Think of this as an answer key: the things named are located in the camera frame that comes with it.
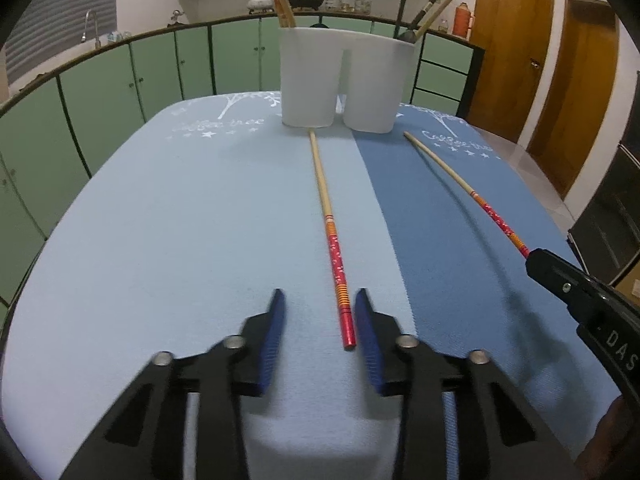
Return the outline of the person's right hand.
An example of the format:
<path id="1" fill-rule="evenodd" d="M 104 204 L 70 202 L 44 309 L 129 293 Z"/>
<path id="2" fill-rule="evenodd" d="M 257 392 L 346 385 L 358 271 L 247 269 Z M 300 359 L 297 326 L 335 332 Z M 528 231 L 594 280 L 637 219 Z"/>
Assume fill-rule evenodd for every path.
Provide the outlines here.
<path id="1" fill-rule="evenodd" d="M 639 478 L 639 415 L 618 396 L 575 460 L 583 479 Z"/>

